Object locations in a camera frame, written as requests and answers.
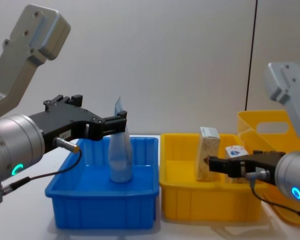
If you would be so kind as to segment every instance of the black cable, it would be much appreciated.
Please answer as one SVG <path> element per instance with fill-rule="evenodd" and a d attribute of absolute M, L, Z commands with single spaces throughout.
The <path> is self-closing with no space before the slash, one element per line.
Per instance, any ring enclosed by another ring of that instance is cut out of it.
<path fill-rule="evenodd" d="M 290 207 L 288 207 L 288 206 L 281 205 L 281 204 L 279 204 L 279 203 L 272 202 L 272 201 L 269 201 L 269 200 L 266 200 L 266 199 L 260 197 L 260 196 L 256 193 L 254 186 L 255 186 L 254 180 L 251 180 L 251 181 L 250 181 L 251 191 L 252 191 L 253 195 L 254 195 L 257 199 L 259 199 L 260 201 L 265 202 L 265 203 L 267 203 L 267 204 L 269 204 L 269 205 L 273 205 L 273 206 L 276 206 L 276 207 L 279 207 L 279 208 L 282 208 L 282 209 L 289 210 L 289 211 L 291 211 L 291 212 L 297 214 L 297 215 L 300 217 L 300 211 L 294 210 L 294 209 L 292 209 L 292 208 L 290 208 Z"/>
<path fill-rule="evenodd" d="M 82 158 L 82 150 L 79 149 L 79 157 L 78 159 L 75 161 L 74 164 L 72 164 L 70 167 L 60 170 L 60 171 L 55 171 L 55 172 L 51 172 L 51 173 L 46 173 L 46 174 L 42 174 L 42 175 L 38 175 L 38 176 L 33 176 L 33 177 L 24 177 L 18 181 L 15 181 L 13 183 L 10 183 L 8 186 L 5 187 L 5 189 L 9 189 L 9 191 L 5 192 L 4 195 L 11 193 L 12 191 L 20 188 L 21 186 L 27 184 L 28 182 L 30 182 L 31 180 L 35 180 L 35 179 L 40 179 L 40 178 L 44 178 L 44 177 L 49 177 L 49 176 L 53 176 L 53 175 L 57 175 L 57 174 L 63 174 L 71 169 L 73 169 L 75 166 L 78 165 L 78 163 L 80 162 Z"/>
<path fill-rule="evenodd" d="M 80 162 L 82 157 L 82 150 L 79 149 L 79 157 L 76 160 L 76 162 L 74 164 L 72 164 L 70 167 L 60 170 L 60 171 L 55 171 L 55 172 L 51 172 L 51 173 L 46 173 L 46 174 L 42 174 L 42 175 L 38 175 L 38 176 L 33 176 L 30 178 L 30 180 L 35 180 L 35 179 L 40 179 L 40 178 L 44 178 L 44 177 L 49 177 L 49 176 L 53 176 L 53 175 L 57 175 L 57 174 L 63 174 L 71 169 L 73 169 L 75 166 L 78 165 L 78 163 Z"/>
<path fill-rule="evenodd" d="M 251 51 L 250 51 L 250 63 L 249 63 L 249 73 L 248 73 L 248 83 L 247 83 L 247 86 L 246 86 L 245 106 L 244 106 L 245 111 L 247 111 L 247 106 L 248 106 L 249 85 L 250 85 L 250 76 L 251 76 L 251 67 L 252 67 L 252 56 L 253 56 L 253 53 L 254 53 L 255 31 L 256 31 L 256 22 L 257 22 L 257 9 L 258 9 L 258 0 L 255 0 L 254 20 L 253 20 L 253 29 L 252 29 L 252 41 L 251 41 Z"/>

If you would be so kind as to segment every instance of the clear plastic bag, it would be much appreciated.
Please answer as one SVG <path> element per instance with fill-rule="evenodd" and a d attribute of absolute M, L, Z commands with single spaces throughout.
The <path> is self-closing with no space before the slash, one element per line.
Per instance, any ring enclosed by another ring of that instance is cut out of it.
<path fill-rule="evenodd" d="M 123 110 L 121 98 L 114 105 L 114 115 Z M 116 183 L 125 183 L 132 178 L 132 145 L 128 127 L 125 132 L 110 136 L 108 162 L 110 179 Z"/>

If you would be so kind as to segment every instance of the cardboard box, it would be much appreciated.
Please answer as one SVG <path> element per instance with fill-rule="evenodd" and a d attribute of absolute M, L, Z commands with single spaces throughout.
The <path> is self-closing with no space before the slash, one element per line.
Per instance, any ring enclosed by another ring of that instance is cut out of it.
<path fill-rule="evenodd" d="M 236 158 L 244 155 L 248 155 L 249 153 L 243 146 L 234 145 L 234 146 L 227 146 L 225 148 L 225 158 L 231 159 Z M 232 184 L 247 184 L 249 181 L 247 181 L 244 177 L 239 178 L 232 178 L 232 177 L 225 177 L 226 183 L 232 183 Z"/>
<path fill-rule="evenodd" d="M 209 171 L 207 156 L 218 156 L 220 137 L 217 129 L 200 127 L 200 140 L 195 161 L 195 177 L 198 181 L 213 181 L 216 173 Z"/>

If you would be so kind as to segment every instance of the yellow plastic bin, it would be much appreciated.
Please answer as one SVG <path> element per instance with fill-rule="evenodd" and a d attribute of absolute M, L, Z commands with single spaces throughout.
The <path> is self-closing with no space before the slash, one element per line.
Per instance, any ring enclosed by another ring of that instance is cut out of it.
<path fill-rule="evenodd" d="M 159 182 L 162 211 L 167 220 L 182 222 L 231 221 L 254 222 L 259 219 L 261 204 L 249 184 L 225 183 L 225 174 L 217 173 L 213 182 L 195 178 L 195 160 L 199 134 L 166 133 L 161 135 Z M 225 157 L 225 147 L 244 145 L 233 134 L 220 134 L 218 156 Z M 265 183 L 255 185 L 262 194 Z"/>
<path fill-rule="evenodd" d="M 288 130 L 284 133 L 259 133 L 258 125 L 261 123 L 286 123 Z M 239 112 L 238 136 L 243 140 L 246 149 L 250 153 L 253 150 L 286 153 L 300 151 L 300 138 L 298 138 L 285 110 Z M 285 197 L 276 186 L 269 185 L 269 189 L 264 192 L 263 197 L 269 201 L 300 211 L 300 202 Z M 280 207 L 270 206 L 284 222 L 300 225 L 300 217 L 295 213 Z"/>

